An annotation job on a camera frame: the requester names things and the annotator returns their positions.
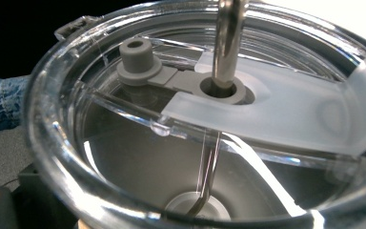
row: transparent lid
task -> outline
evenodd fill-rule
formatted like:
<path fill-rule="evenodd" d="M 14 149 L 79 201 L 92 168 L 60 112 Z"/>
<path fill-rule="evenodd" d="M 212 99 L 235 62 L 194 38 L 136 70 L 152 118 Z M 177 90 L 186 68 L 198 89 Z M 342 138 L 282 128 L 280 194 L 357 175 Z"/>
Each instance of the transparent lid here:
<path fill-rule="evenodd" d="M 362 223 L 366 40 L 251 3 L 233 95 L 217 99 L 216 10 L 163 1 L 58 30 L 26 100 L 44 180 L 93 227 Z"/>

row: denim sleeve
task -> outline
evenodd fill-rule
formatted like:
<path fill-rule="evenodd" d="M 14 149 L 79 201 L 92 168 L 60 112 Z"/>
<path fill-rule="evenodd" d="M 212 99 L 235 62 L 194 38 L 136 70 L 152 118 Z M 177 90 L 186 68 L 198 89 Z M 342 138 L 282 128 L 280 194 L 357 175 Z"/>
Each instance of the denim sleeve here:
<path fill-rule="evenodd" d="M 0 79 L 0 131 L 20 124 L 23 95 L 28 82 L 28 76 Z"/>

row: gray carpet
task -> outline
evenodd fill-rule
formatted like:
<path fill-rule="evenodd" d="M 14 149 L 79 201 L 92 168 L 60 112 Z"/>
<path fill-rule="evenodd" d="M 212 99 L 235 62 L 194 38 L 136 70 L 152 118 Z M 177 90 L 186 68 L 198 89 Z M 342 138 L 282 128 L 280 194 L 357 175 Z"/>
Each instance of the gray carpet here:
<path fill-rule="evenodd" d="M 31 163 L 23 127 L 0 132 L 0 186 L 17 179 L 17 174 Z M 17 180 L 6 185 L 12 191 L 18 186 Z"/>

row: transparent plastic tab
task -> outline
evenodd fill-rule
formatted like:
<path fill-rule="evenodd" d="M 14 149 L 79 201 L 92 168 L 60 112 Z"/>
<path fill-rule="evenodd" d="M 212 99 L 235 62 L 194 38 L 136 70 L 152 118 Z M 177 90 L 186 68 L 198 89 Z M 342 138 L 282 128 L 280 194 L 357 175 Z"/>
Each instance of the transparent plastic tab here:
<path fill-rule="evenodd" d="M 195 70 L 212 69 L 204 52 Z M 163 115 L 269 144 L 358 156 L 366 151 L 366 61 L 345 82 L 239 58 L 235 76 L 254 103 L 177 93 Z"/>

